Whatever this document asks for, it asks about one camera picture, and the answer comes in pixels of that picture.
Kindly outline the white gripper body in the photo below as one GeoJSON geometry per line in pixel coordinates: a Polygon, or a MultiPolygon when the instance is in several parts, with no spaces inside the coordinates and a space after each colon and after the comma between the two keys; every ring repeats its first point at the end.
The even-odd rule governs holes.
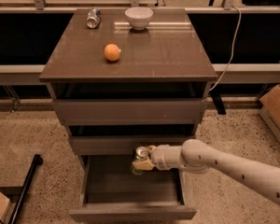
{"type": "Polygon", "coordinates": [[[151,152],[150,158],[159,170],[182,169],[186,165],[181,154],[181,146],[157,146],[151,152]]]}

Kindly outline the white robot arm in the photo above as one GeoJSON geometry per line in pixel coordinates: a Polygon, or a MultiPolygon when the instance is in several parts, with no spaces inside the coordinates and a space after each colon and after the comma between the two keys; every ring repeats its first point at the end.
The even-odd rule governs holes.
{"type": "Polygon", "coordinates": [[[217,150],[197,139],[181,146],[138,147],[133,167],[193,173],[213,168],[280,206],[280,168],[217,150]]]}

